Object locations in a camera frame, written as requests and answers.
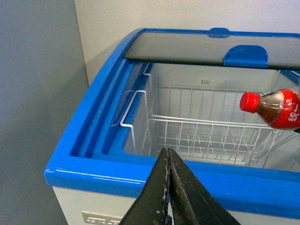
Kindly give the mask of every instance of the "red bottle label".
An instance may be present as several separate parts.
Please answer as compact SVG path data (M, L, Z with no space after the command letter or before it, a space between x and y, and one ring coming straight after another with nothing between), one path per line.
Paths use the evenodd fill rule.
M282 110L275 122L270 127L276 129L297 129L300 128L300 100L298 93L289 90L281 90L284 95Z

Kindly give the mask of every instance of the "wire basket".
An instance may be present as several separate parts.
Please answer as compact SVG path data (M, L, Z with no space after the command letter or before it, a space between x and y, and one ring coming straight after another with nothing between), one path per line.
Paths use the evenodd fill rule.
M272 129L259 116L241 111L245 90L188 87L184 82L175 86L172 79L171 86L156 73L155 68L151 74L144 72L147 86L136 91L128 106L141 95L135 118L124 124L127 110L121 122L131 128L125 152L157 156L166 147L184 160L300 171L299 135ZM280 73L274 74L270 91L281 79Z

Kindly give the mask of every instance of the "red bottle cap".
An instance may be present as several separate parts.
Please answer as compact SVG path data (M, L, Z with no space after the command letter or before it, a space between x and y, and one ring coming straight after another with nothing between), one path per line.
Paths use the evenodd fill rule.
M259 94L246 92L240 99L240 109L249 113L255 113L259 105Z

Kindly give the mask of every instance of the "gray wall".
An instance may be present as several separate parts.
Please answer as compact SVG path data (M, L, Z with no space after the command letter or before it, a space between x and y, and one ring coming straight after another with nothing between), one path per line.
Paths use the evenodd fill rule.
M73 0L0 0L0 224L67 224L44 168L88 85Z

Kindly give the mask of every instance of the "blue freezer rim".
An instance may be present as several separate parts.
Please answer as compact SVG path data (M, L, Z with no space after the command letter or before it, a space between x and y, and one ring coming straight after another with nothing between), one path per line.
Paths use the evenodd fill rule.
M146 165L70 156L99 90L114 67L127 63L126 51L143 32L199 33L206 30L137 29L127 35L102 66L55 149L44 176L50 186L137 197L155 159ZM230 35L292 37L299 34L230 32ZM187 162L198 179L228 210L300 219L298 172Z

